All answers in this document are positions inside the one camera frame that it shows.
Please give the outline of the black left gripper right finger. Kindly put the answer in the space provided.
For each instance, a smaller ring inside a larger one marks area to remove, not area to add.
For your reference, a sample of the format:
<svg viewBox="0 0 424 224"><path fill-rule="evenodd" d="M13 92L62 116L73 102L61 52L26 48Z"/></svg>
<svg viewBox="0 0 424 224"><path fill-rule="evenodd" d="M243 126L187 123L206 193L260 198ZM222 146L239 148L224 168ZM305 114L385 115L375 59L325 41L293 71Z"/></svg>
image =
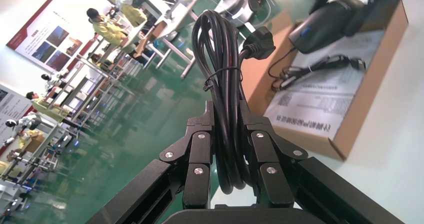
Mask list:
<svg viewBox="0 0 424 224"><path fill-rule="evenodd" d="M243 152L257 205L293 207L299 176L296 165L309 157L307 151L276 134L270 120L251 112L245 100L238 107Z"/></svg>

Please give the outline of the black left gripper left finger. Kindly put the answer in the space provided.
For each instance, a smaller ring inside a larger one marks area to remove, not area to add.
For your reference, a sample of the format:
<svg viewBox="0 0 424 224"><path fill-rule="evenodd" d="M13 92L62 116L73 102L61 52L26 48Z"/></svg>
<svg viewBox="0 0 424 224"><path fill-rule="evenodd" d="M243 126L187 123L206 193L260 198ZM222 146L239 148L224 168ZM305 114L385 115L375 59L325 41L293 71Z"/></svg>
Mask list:
<svg viewBox="0 0 424 224"><path fill-rule="evenodd" d="M214 131L214 105L209 100L202 115L188 119L185 135L159 154L173 168L185 210L210 207Z"/></svg>

